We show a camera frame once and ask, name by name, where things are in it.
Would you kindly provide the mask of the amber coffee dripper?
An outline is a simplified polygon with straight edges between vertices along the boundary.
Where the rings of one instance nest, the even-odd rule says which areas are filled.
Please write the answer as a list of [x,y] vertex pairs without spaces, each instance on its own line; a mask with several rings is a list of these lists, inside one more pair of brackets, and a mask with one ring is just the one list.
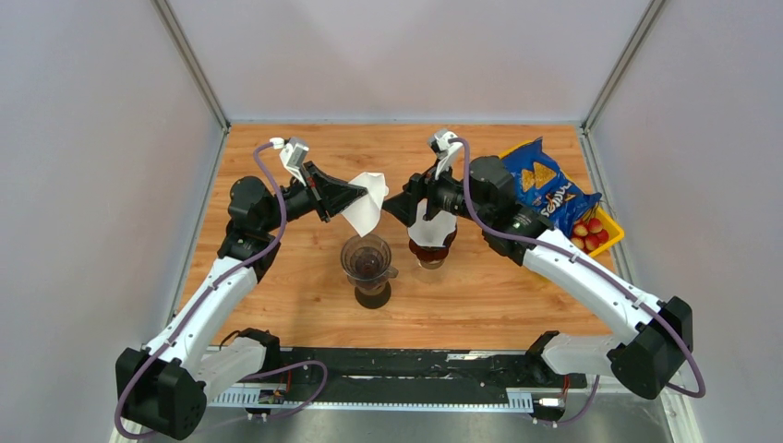
[[441,246],[421,246],[417,244],[413,239],[409,240],[408,246],[410,251],[414,254],[417,260],[425,257],[446,257],[449,255],[451,245],[457,236],[457,231],[454,231],[446,236],[444,244]]

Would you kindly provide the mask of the grey smoky coffee dripper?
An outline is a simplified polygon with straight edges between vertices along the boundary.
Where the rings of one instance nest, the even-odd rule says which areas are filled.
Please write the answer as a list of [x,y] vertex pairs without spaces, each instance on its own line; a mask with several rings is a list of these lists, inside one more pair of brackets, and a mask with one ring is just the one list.
[[391,247],[373,233],[349,238],[340,261],[347,280],[361,295],[380,296],[399,274],[392,265]]

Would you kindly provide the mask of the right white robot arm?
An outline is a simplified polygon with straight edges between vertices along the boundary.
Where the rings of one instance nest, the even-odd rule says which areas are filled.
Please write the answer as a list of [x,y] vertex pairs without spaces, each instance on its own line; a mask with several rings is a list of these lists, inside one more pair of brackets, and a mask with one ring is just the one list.
[[662,301],[589,257],[517,200],[514,178],[498,157],[470,161],[461,180],[436,168],[414,174],[382,207],[408,228],[431,227],[445,214],[473,220],[492,250],[556,283],[610,328],[606,336],[542,334],[527,360],[535,383],[584,374],[614,377],[648,400],[665,388],[693,398],[706,394],[693,358],[691,307],[676,296]]

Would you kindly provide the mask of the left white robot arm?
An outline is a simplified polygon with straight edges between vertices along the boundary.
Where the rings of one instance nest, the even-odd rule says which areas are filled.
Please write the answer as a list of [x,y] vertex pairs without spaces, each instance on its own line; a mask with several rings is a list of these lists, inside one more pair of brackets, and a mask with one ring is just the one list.
[[349,182],[304,163],[289,186],[256,176],[230,189],[226,236],[211,270],[180,313],[140,349],[125,349],[115,363],[118,401],[116,430],[136,434],[124,420],[178,440],[194,433],[208,404],[236,382],[253,375],[270,382],[282,371],[278,339],[247,329],[217,353],[211,339],[235,307],[263,279],[273,263],[288,222],[310,212],[323,222],[342,214],[359,233],[378,223],[388,195],[382,173],[362,173]]

